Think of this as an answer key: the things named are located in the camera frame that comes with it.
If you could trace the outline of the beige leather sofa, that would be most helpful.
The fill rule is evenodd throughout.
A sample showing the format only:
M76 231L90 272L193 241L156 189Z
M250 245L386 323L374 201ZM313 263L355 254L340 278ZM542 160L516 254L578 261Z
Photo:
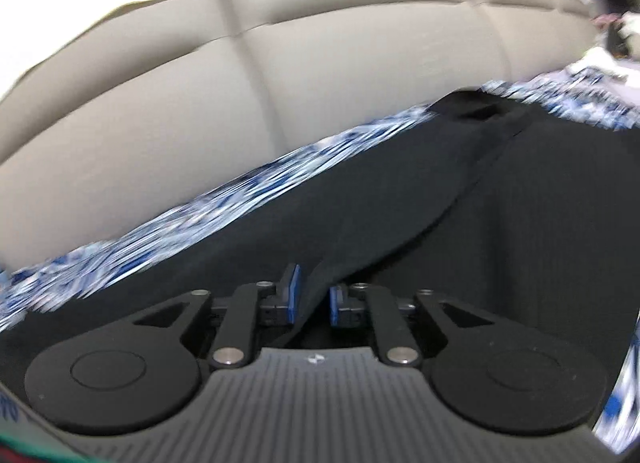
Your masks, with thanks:
M1 102L1 264L125 235L282 154L592 45L584 0L153 0Z

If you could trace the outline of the black pants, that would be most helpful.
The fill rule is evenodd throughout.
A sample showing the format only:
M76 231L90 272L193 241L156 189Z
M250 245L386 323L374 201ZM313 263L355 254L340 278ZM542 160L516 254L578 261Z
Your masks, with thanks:
M283 347L319 344L337 282L430 289L585 348L615 377L639 309L639 131L474 90L154 267L1 336L14 393L38 353L191 290L302 269Z

